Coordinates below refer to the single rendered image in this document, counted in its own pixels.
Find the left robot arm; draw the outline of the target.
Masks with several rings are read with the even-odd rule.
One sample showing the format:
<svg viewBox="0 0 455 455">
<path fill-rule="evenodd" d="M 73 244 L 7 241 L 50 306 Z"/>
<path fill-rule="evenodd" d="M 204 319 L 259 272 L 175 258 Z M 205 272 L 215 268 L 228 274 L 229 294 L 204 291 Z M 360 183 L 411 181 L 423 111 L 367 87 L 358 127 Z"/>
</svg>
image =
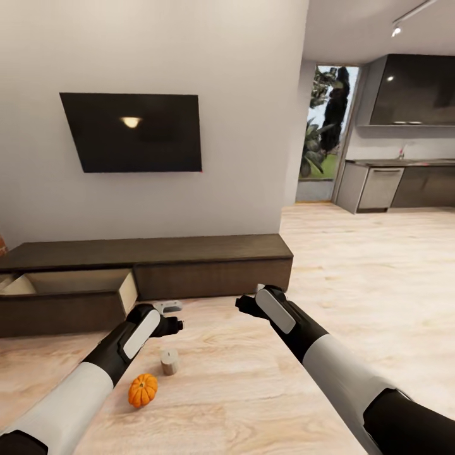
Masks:
<svg viewBox="0 0 455 455">
<path fill-rule="evenodd" d="M 57 386 L 0 432 L 0 455 L 73 455 L 83 435 L 150 337 L 177 334 L 177 299 L 136 305 Z"/>
</svg>

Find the pillar candle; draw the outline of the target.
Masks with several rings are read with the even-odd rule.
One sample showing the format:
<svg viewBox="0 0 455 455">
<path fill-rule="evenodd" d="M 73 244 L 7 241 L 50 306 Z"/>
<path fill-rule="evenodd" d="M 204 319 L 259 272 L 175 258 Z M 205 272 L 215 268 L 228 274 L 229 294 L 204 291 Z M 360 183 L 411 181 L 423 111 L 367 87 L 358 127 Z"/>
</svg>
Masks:
<svg viewBox="0 0 455 455">
<path fill-rule="evenodd" d="M 161 355 L 161 365 L 164 374 L 172 376 L 178 372 L 180 368 L 179 354 L 174 348 L 169 348 Z"/>
</svg>

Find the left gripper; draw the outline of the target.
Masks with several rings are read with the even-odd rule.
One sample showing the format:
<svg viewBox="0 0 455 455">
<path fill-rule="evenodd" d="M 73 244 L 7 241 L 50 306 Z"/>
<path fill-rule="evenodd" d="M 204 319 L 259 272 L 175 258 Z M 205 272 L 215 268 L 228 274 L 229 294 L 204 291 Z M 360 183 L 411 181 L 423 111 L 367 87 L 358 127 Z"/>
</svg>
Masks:
<svg viewBox="0 0 455 455">
<path fill-rule="evenodd" d="M 159 333 L 155 337 L 163 337 L 171 334 L 177 334 L 179 330 L 183 329 L 183 321 L 178 320 L 177 317 L 161 317 L 163 326 Z"/>
</svg>

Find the pumpkin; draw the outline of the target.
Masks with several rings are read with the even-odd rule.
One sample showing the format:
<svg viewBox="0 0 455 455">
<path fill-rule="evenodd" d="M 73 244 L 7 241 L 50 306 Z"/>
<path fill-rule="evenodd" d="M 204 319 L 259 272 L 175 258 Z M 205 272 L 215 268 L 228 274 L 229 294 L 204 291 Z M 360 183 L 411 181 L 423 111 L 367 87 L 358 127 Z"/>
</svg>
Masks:
<svg viewBox="0 0 455 455">
<path fill-rule="evenodd" d="M 153 401 L 157 393 L 157 379 L 150 373 L 139 375 L 129 389 L 129 403 L 136 408 Z"/>
</svg>

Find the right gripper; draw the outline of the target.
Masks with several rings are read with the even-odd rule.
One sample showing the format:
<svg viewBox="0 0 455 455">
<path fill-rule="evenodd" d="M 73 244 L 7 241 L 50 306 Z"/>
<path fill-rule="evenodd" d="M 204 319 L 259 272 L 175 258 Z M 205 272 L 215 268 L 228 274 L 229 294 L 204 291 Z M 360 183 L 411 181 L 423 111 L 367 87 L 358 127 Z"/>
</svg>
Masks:
<svg viewBox="0 0 455 455">
<path fill-rule="evenodd" d="M 247 313 L 252 315 L 252 317 L 262 318 L 264 316 L 256 314 L 253 310 L 253 301 L 255 300 L 254 296 L 248 294 L 242 294 L 241 298 L 236 300 L 235 306 L 239 308 L 239 311 L 242 313 Z"/>
</svg>

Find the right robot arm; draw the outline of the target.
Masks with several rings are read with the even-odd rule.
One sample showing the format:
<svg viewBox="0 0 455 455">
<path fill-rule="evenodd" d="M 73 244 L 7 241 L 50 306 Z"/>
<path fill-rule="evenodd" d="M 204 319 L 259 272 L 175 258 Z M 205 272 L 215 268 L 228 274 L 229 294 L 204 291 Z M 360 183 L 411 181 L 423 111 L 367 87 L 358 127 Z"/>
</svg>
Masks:
<svg viewBox="0 0 455 455">
<path fill-rule="evenodd" d="M 455 420 L 421 406 L 364 363 L 288 301 L 282 288 L 258 284 L 235 306 L 267 317 L 368 455 L 455 455 Z"/>
</svg>

